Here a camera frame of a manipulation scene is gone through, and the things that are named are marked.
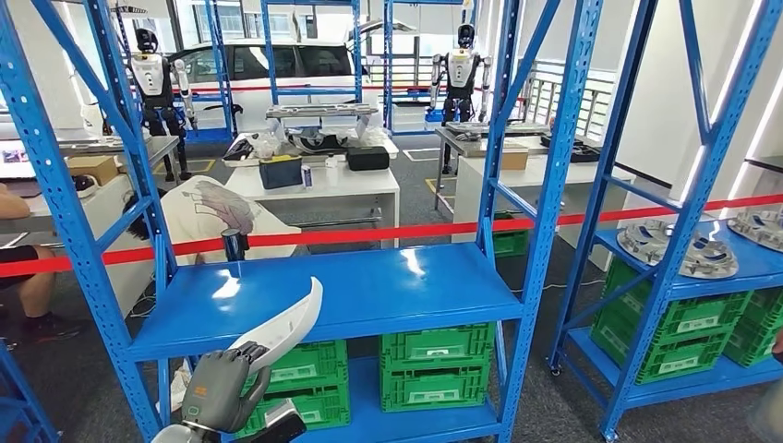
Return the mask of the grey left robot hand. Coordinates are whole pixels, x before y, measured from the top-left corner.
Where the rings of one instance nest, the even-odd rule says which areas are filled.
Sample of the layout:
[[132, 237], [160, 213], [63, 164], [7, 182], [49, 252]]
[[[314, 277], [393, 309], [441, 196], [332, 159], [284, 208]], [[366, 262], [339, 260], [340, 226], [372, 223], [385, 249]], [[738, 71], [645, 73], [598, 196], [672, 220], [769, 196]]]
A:
[[271, 369], [260, 364], [268, 351], [248, 341], [203, 354], [183, 399], [184, 424], [213, 432], [240, 430], [270, 384]]

